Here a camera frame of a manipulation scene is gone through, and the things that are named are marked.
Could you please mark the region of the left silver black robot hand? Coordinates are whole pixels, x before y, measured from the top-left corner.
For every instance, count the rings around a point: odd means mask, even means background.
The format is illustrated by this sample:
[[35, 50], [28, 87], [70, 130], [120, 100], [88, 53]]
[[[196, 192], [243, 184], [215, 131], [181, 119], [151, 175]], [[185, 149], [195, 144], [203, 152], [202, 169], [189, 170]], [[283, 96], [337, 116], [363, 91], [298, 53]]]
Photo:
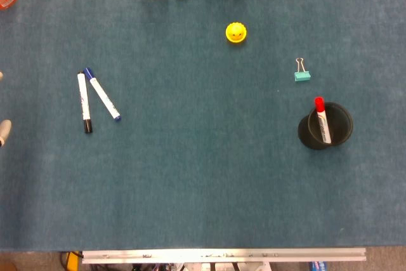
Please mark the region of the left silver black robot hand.
[[12, 122], [9, 119], [5, 119], [1, 121], [0, 124], [0, 141], [1, 147], [3, 147], [10, 135], [10, 131], [12, 129]]

